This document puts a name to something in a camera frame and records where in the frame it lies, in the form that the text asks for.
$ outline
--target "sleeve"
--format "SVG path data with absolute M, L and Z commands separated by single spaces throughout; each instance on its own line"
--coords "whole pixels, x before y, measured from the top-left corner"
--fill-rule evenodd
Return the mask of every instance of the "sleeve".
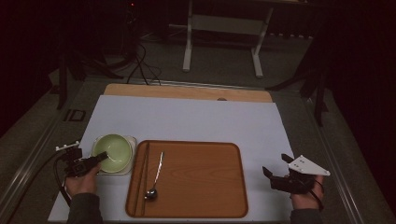
M 296 209 L 291 211 L 290 224 L 322 224 L 318 209 Z
M 99 210 L 99 197 L 91 193 L 80 193 L 73 197 L 70 204 L 67 224 L 100 224 L 103 223 Z

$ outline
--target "white table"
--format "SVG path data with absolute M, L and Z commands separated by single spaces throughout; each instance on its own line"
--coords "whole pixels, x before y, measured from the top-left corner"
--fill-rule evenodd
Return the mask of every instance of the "white table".
M 118 133 L 144 140 L 232 142 L 239 146 L 247 187 L 248 213 L 242 218 L 132 218 L 124 206 L 129 175 L 99 175 L 102 217 L 108 222 L 263 222 L 288 220 L 289 194 L 270 188 L 262 166 L 285 175 L 281 153 L 292 155 L 274 103 L 232 102 L 155 97 L 100 97 L 81 140 L 88 157 L 98 136 Z M 68 206 L 58 195 L 51 222 L 66 222 Z

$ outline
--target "green bowl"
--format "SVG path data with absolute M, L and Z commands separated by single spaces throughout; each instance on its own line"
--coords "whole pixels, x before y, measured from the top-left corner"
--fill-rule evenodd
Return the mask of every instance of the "green bowl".
M 126 167 L 132 158 L 132 147 L 127 139 L 118 134 L 108 134 L 98 138 L 92 149 L 97 156 L 107 152 L 108 159 L 101 161 L 101 169 L 107 173 L 116 173 Z

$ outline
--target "spoon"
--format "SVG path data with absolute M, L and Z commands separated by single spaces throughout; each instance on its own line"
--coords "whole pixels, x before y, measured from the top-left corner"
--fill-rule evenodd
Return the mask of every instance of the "spoon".
M 158 176 L 160 175 L 161 167 L 163 166 L 163 155 L 164 155 L 164 152 L 161 153 L 160 163 L 158 164 L 158 170 L 157 170 L 157 175 L 155 176 L 154 185 L 152 186 L 151 189 L 149 189 L 146 192 L 145 199 L 154 200 L 158 196 L 158 192 L 155 189 L 155 186 L 157 184 Z

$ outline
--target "tabletop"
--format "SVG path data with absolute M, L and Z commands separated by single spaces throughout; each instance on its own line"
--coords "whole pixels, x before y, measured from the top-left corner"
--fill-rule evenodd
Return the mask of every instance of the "tabletop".
M 240 218 L 129 217 L 125 203 L 131 175 L 99 175 L 97 194 L 104 220 L 118 223 L 288 220 L 292 209 L 289 194 L 271 189 L 262 173 L 262 166 L 266 166 L 278 175 L 286 174 L 288 167 L 280 155 L 292 155 L 276 104 L 271 102 L 266 91 L 108 85 L 82 137 L 84 157 L 90 155 L 96 138 L 109 133 L 132 135 L 138 143 L 146 140 L 233 143 L 240 149 L 248 211 Z M 49 221 L 65 222 L 67 215 L 67 204 L 58 195 Z

